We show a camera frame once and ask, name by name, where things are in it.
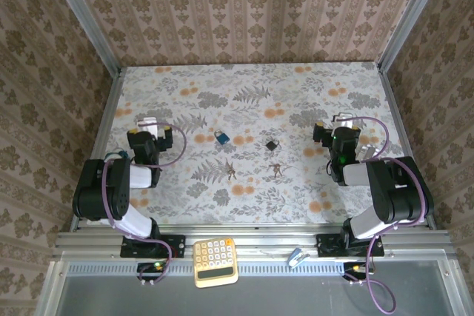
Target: cable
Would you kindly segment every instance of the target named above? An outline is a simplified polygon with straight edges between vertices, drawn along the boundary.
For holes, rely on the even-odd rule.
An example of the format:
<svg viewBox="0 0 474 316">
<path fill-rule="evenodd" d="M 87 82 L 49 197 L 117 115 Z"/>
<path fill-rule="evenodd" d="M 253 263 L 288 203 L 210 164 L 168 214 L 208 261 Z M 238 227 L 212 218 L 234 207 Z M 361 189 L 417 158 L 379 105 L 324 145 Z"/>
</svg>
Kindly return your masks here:
<svg viewBox="0 0 474 316">
<path fill-rule="evenodd" d="M 329 168 L 329 165 L 331 164 L 331 160 L 329 160 L 329 162 L 327 162 L 326 164 L 326 174 L 328 174 L 329 176 L 331 176 L 331 173 L 329 173 L 329 170 L 327 170 Z"/>
<path fill-rule="evenodd" d="M 375 273 L 375 262 L 373 261 L 373 255 L 372 255 L 372 267 L 373 267 L 373 273 L 372 274 L 374 274 Z"/>
<path fill-rule="evenodd" d="M 178 253 L 176 253 L 175 247 L 173 247 L 173 246 L 171 246 L 171 245 L 170 245 L 170 247 L 171 247 L 171 249 L 172 249 L 172 251 L 173 251 L 173 253 L 174 253 L 174 257 L 173 257 L 173 253 L 171 254 L 171 260 L 174 260 L 175 258 L 178 257 Z M 155 267 L 154 267 L 154 264 L 152 264 L 151 266 L 143 266 L 143 267 L 141 267 L 140 270 L 139 270 L 139 272 L 138 272 L 138 279 L 139 279 L 140 281 L 142 281 L 142 280 L 143 280 L 143 273 L 144 273 L 144 271 L 145 271 L 146 269 L 151 269 L 151 268 L 155 268 Z M 152 285 L 154 285 L 155 283 L 158 283 L 158 277 L 156 277 L 156 278 L 154 278 L 154 279 L 151 279 L 150 282 L 151 282 L 151 281 L 153 281 L 153 283 L 151 283 Z"/>
<path fill-rule="evenodd" d="M 392 293 L 390 288 L 387 285 L 385 285 L 384 283 L 382 283 L 381 281 L 375 280 L 375 279 L 370 279 L 369 268 L 367 266 L 369 266 L 370 256 L 372 254 L 372 249 L 374 247 L 375 241 L 377 240 L 378 236 L 382 236 L 385 233 L 391 231 L 392 229 L 397 229 L 399 226 L 415 226 L 415 225 L 421 223 L 424 220 L 424 216 L 426 214 L 426 201 L 424 200 L 423 189 L 421 188 L 420 182 L 416 178 L 415 173 L 405 163 L 401 162 L 400 160 L 398 160 L 396 158 L 391 158 L 391 157 L 382 158 L 381 160 L 382 161 L 392 161 L 392 162 L 398 164 L 405 172 L 407 172 L 407 174 L 410 176 L 410 178 L 412 179 L 413 183 L 416 186 L 416 190 L 418 191 L 418 196 L 420 198 L 420 206 L 421 206 L 420 215 L 416 218 L 416 220 L 414 220 L 412 222 L 409 222 L 409 223 L 394 223 L 393 225 L 390 225 L 390 226 L 386 227 L 385 229 L 381 230 L 379 233 L 377 233 L 376 235 L 374 235 L 372 237 L 372 239 L 370 240 L 370 243 L 369 243 L 369 248 L 367 249 L 367 256 L 365 258 L 365 264 L 366 264 L 365 283 L 367 283 L 367 288 L 369 289 L 370 297 L 372 298 L 372 301 L 375 304 L 375 306 L 377 307 L 377 309 L 379 309 L 382 313 L 384 313 L 386 315 L 391 315 L 391 314 L 393 314 L 393 312 L 395 312 L 396 305 L 397 305 L 396 301 L 395 301 L 395 295 Z M 392 300 L 393 300 L 393 307 L 390 310 L 387 311 L 387 310 L 383 309 L 380 306 L 377 299 L 375 298 L 375 295 L 373 294 L 371 283 L 378 284 L 378 285 L 384 287 L 389 292 L 389 294 L 390 294 L 390 296 L 392 297 Z"/>
<path fill-rule="evenodd" d="M 352 121 L 352 120 L 372 120 L 380 124 L 385 131 L 385 143 L 384 146 L 381 148 L 380 152 L 374 155 L 371 159 L 375 159 L 380 157 L 380 155 L 387 149 L 388 143 L 389 143 L 389 133 L 388 133 L 388 127 L 386 124 L 384 124 L 382 121 L 378 120 L 377 118 L 371 118 L 370 116 L 356 116 L 355 118 L 342 118 L 337 121 L 342 122 L 342 121 Z"/>
<path fill-rule="evenodd" d="M 179 131 L 179 133 L 182 134 L 183 139 L 184 139 L 183 150 L 181 151 L 181 153 L 179 153 L 179 156 L 177 157 L 177 159 L 175 159 L 174 161 L 171 161 L 170 163 L 156 164 L 156 165 L 152 165 L 152 164 L 135 164 L 135 165 L 137 167 L 163 168 L 163 167 L 168 167 L 168 166 L 176 163 L 177 161 L 179 161 L 181 159 L 181 157 L 183 156 L 184 151 L 186 150 L 186 146 L 187 146 L 187 139 L 186 139 L 186 134 L 184 133 L 184 131 L 181 128 L 175 126 L 175 125 L 168 124 L 167 122 L 153 122 L 153 123 L 150 123 L 150 124 L 139 124 L 138 125 L 138 127 L 146 127 L 146 126 L 169 126 L 173 129 Z"/>
<path fill-rule="evenodd" d="M 137 235 L 133 235 L 129 232 L 124 231 L 123 229 L 119 229 L 113 220 L 112 212 L 110 211 L 109 203 L 107 201 L 107 170 L 109 168 L 109 165 L 113 162 L 113 159 L 110 159 L 109 161 L 105 162 L 104 169 L 102 170 L 102 179 L 101 179 L 101 190 L 102 190 L 102 202 L 104 203 L 104 209 L 105 209 L 105 214 L 107 215 L 107 219 L 109 221 L 110 226 L 113 229 L 116 229 L 119 231 L 121 234 L 123 234 L 126 238 L 132 238 L 134 240 L 140 241 L 140 242 L 146 242 L 146 243 L 158 243 L 161 244 L 162 246 L 166 247 L 168 251 L 168 258 L 166 265 L 163 268 L 163 272 L 159 277 L 156 278 L 154 282 L 158 283 L 163 277 L 166 275 L 168 268 L 170 267 L 170 262 L 173 256 L 173 252 L 171 251 L 170 245 L 164 241 L 161 240 L 148 240 L 146 238 L 142 238 Z"/>
</svg>

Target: patterned wallpaper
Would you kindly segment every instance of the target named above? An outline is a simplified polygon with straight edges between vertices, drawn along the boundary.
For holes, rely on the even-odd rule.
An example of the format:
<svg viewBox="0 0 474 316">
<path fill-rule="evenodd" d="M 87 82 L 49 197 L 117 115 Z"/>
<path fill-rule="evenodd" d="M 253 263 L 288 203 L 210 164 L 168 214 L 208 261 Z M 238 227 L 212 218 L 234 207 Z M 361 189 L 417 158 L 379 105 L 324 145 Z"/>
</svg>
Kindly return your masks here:
<svg viewBox="0 0 474 316">
<path fill-rule="evenodd" d="M 32 315 L 110 77 L 65 0 L 0 0 L 0 315 Z"/>
<path fill-rule="evenodd" d="M 408 0 L 86 0 L 122 66 L 374 61 Z"/>
<path fill-rule="evenodd" d="M 474 295 L 474 0 L 429 0 L 389 78 Z"/>
</svg>

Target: padlock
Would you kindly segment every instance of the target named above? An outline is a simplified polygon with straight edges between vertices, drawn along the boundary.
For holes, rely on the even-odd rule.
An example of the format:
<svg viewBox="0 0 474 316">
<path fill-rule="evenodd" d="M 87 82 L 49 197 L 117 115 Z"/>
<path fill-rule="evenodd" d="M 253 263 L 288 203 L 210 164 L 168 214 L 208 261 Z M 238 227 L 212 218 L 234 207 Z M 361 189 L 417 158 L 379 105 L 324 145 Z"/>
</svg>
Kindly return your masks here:
<svg viewBox="0 0 474 316">
<path fill-rule="evenodd" d="M 276 147 L 278 147 L 279 145 L 280 145 L 280 141 L 278 141 L 278 140 L 271 140 L 269 143 L 267 143 L 267 144 L 265 145 L 265 147 L 268 148 L 270 151 L 273 151 L 273 150 L 274 150 Z"/>
<path fill-rule="evenodd" d="M 227 136 L 225 133 L 223 133 L 221 130 L 217 130 L 214 132 L 214 137 L 216 137 L 217 142 L 220 144 L 226 144 L 227 142 L 230 141 L 229 136 Z"/>
</svg>

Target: black object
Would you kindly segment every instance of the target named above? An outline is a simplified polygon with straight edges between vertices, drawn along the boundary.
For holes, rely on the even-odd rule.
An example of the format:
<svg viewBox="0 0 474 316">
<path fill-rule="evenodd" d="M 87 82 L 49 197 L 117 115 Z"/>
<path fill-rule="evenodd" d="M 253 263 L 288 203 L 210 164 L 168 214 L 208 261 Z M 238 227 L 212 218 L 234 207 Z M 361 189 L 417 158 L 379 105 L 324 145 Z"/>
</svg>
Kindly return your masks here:
<svg viewBox="0 0 474 316">
<path fill-rule="evenodd" d="M 136 272 L 138 274 L 137 278 L 139 280 L 145 280 L 145 281 L 155 281 L 158 279 L 158 277 L 161 275 L 163 272 L 163 269 L 165 268 L 166 264 L 163 264 L 161 270 L 157 270 L 155 267 L 155 263 L 138 263 L 136 266 Z"/>
<path fill-rule="evenodd" d="M 152 218 L 151 233 L 148 240 L 161 240 L 168 243 L 173 251 L 173 258 L 184 258 L 184 248 L 186 246 L 185 235 L 162 235 L 158 224 Z M 168 250 L 159 243 L 141 242 L 123 238 L 120 257 L 122 258 L 143 258 L 159 259 L 167 258 Z"/>
<path fill-rule="evenodd" d="M 349 127 L 337 127 L 333 131 L 325 129 L 320 124 L 314 125 L 313 140 L 322 142 L 322 146 L 329 149 L 331 155 L 330 163 L 331 177 L 333 180 L 345 186 L 343 168 L 348 164 L 358 163 L 356 160 L 356 147 L 361 130 L 351 129 Z"/>
<path fill-rule="evenodd" d="M 97 221 L 107 218 L 102 200 L 101 180 L 104 161 L 88 159 L 74 192 L 73 211 L 78 218 Z M 107 169 L 107 202 L 114 220 L 127 213 L 130 192 L 130 159 L 116 159 Z"/>
<path fill-rule="evenodd" d="M 426 202 L 426 214 L 431 215 L 434 201 L 423 177 L 412 157 L 397 158 L 415 174 L 423 189 Z M 414 220 L 421 213 L 420 198 L 413 180 L 395 162 L 368 161 L 366 163 L 369 175 L 370 192 L 373 207 L 380 221 L 393 223 L 401 220 Z"/>
<path fill-rule="evenodd" d="M 202 270 L 198 272 L 198 278 L 215 278 L 215 277 L 224 277 L 225 275 L 232 275 L 234 273 L 233 266 L 227 266 L 225 268 Z"/>
<path fill-rule="evenodd" d="M 316 235 L 316 246 L 318 247 L 318 257 L 361 257 L 367 256 L 367 248 L 369 248 L 370 239 L 356 240 L 352 243 L 344 244 L 345 239 L 341 238 L 341 233 L 325 233 Z M 383 244 L 379 247 L 378 242 L 381 242 L 379 237 L 372 248 L 374 257 L 384 257 Z"/>
<path fill-rule="evenodd" d="M 276 144 L 273 141 L 270 141 L 265 145 L 266 148 L 268 148 L 270 151 L 273 151 L 276 147 L 278 147 L 279 144 Z"/>
</svg>

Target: fern leaf pattern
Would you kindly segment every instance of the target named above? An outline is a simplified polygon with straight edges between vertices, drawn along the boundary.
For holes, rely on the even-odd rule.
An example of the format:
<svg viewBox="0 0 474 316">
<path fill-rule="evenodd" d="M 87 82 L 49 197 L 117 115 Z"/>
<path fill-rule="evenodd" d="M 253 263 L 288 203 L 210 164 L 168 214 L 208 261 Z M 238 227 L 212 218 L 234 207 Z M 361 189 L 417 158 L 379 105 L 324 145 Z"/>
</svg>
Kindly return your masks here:
<svg viewBox="0 0 474 316">
<path fill-rule="evenodd" d="M 197 129 L 207 125 L 206 117 L 201 116 L 201 113 L 199 115 L 189 114 L 187 116 L 181 114 L 173 123 L 177 127 L 181 127 L 186 133 L 194 133 Z"/>
<path fill-rule="evenodd" d="M 196 179 L 197 181 L 205 181 L 206 183 L 214 184 L 216 181 L 218 183 L 222 182 L 222 179 L 227 177 L 227 170 L 225 169 L 225 162 L 219 161 L 216 159 L 216 162 L 206 160 L 193 175 L 191 179 Z"/>
<path fill-rule="evenodd" d="M 244 87 L 244 89 L 240 89 L 232 100 L 258 104 L 261 99 L 265 99 L 269 96 L 270 91 L 268 88 L 265 89 L 263 85 L 260 88 L 254 85 L 252 87 Z"/>
</svg>

